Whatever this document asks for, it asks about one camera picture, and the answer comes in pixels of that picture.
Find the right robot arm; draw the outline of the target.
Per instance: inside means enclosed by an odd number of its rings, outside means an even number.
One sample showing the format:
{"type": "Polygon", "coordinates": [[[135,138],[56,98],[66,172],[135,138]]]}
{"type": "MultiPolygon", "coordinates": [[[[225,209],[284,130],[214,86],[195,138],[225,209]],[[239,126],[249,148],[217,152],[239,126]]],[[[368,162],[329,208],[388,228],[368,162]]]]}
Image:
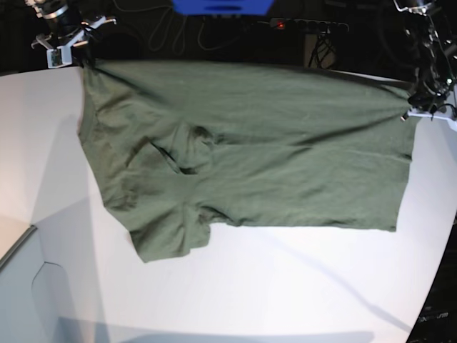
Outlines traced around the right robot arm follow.
{"type": "Polygon", "coordinates": [[[31,43],[35,49],[41,45],[46,50],[54,50],[60,46],[79,48],[91,40],[99,40],[97,29],[106,24],[117,24],[115,17],[97,16],[93,20],[83,19],[75,1],[66,0],[27,0],[39,19],[43,19],[49,27],[48,35],[39,34],[31,43]]]}

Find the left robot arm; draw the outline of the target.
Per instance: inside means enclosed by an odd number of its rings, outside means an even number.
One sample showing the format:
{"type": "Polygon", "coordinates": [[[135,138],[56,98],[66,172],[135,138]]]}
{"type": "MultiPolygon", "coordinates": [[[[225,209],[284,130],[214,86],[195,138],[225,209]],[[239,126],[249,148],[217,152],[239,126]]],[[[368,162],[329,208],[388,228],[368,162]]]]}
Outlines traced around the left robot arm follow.
{"type": "Polygon", "coordinates": [[[405,33],[413,42],[415,82],[410,117],[442,120],[456,130],[456,35],[438,1],[394,1],[408,16],[405,33]]]}

